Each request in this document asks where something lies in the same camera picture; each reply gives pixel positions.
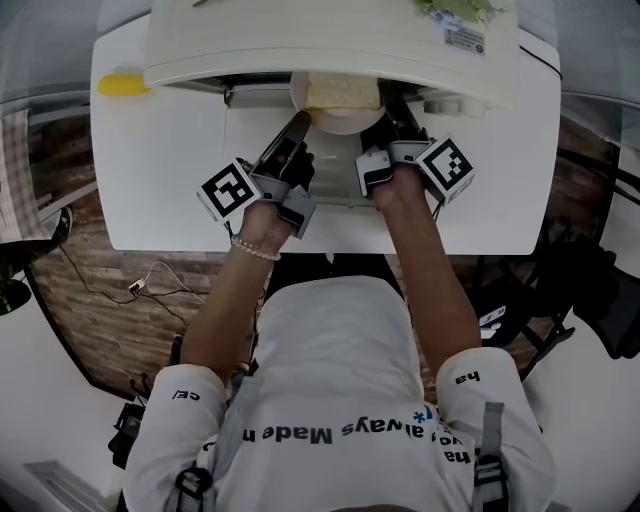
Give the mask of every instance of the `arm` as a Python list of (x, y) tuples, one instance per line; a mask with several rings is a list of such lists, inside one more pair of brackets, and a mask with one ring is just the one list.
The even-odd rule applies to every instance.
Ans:
[[(262, 253), (277, 254), (290, 233), (291, 226), (278, 217), (274, 205), (255, 203), (245, 211), (239, 236)], [(189, 326), (182, 363), (206, 366), (226, 385), (272, 265), (231, 248), (209, 298)]]
[(373, 191), (398, 253), (420, 346), (434, 372), (451, 356), (481, 346), (478, 319), (449, 264), (424, 196), (422, 177), (399, 166)]
[[(256, 203), (245, 211), (240, 238), (260, 252), (275, 254), (290, 232), (275, 206)], [(176, 492), (176, 476), (201, 450), (215, 449), (226, 412), (225, 385), (271, 265), (240, 249), (229, 251), (185, 336), (182, 364), (156, 377), (127, 461), (124, 495), (129, 510), (164, 510)]]
[(553, 458), (513, 359), (503, 350), (480, 348), (478, 320), (449, 265), (421, 176), (411, 168), (396, 169), (392, 182), (374, 189), (373, 196), (398, 252), (420, 345), (437, 374), (442, 419), (473, 455), (483, 437), (486, 402), (504, 403), (501, 454), (512, 506), (546, 510), (555, 487)]

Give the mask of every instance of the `yellow object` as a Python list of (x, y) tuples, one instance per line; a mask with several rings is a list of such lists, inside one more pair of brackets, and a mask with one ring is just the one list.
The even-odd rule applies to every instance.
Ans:
[(106, 96), (136, 96), (149, 91), (142, 75), (105, 75), (98, 82), (98, 92)]

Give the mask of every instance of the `hand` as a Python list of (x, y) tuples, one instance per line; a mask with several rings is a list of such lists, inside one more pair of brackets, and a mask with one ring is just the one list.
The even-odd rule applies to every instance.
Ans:
[(410, 165), (398, 164), (393, 170), (392, 180), (373, 189), (372, 199), (383, 214), (427, 205), (423, 176)]
[(289, 238), (292, 226), (278, 216), (273, 203), (256, 201), (244, 211), (238, 236), (265, 254), (277, 254)]

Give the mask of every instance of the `shoulder strap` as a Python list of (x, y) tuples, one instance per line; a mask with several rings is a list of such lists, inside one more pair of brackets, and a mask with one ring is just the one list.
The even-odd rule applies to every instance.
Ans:
[(500, 457), (503, 411), (502, 403), (487, 402), (485, 405), (484, 432), (475, 466), (471, 502), (473, 512), (509, 510), (507, 475)]
[(242, 444), (244, 427), (257, 407), (262, 379), (245, 377), (231, 408), (227, 412), (214, 452), (212, 472), (193, 467), (182, 471), (167, 503), (167, 512), (215, 512), (214, 482), (224, 477)]

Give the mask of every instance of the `floor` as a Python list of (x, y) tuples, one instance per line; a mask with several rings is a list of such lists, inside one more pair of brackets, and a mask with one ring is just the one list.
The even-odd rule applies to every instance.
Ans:
[[(94, 179), (89, 133), (88, 120), (83, 119), (56, 123), (34, 137), (31, 158), (37, 193), (54, 190), (54, 196), (60, 195)], [(612, 148), (608, 144), (564, 119), (560, 146), (603, 161), (611, 158)], [(567, 216), (576, 231), (593, 236), (606, 203), (603, 180), (574, 165), (557, 162), (548, 217)], [(73, 210), (73, 230), (63, 245), (64, 252), (57, 249), (36, 261), (32, 272), (60, 331), (93, 379), (131, 392), (130, 379), (139, 382), (140, 374), (146, 373), (153, 380), (166, 365), (174, 333), (185, 330), (201, 303), (189, 293), (175, 293), (156, 301), (141, 298), (128, 304), (116, 304), (103, 294), (115, 301), (131, 301), (128, 286), (146, 276), (156, 260), (168, 263), (193, 290), (206, 293), (215, 283), (225, 255), (116, 251), (109, 242), (99, 192), (74, 203)], [(402, 286), (395, 257), (388, 259)], [(499, 275), (496, 261), (497, 258), (487, 260), (488, 280)], [(463, 285), (468, 286), (476, 258), (453, 256), (451, 263)], [(519, 275), (526, 275), (532, 268), (527, 258), (514, 260), (512, 264)], [(80, 276), (94, 293), (87, 290)], [(156, 265), (150, 274), (149, 293), (178, 289), (180, 286), (170, 272)], [(535, 321), (531, 327), (544, 335), (550, 325)], [(250, 339), (251, 326), (247, 326), (247, 347)], [(520, 368), (526, 366), (534, 353), (521, 338), (508, 350)], [(435, 401), (433, 377), (425, 364), (422, 377), (425, 398)]]

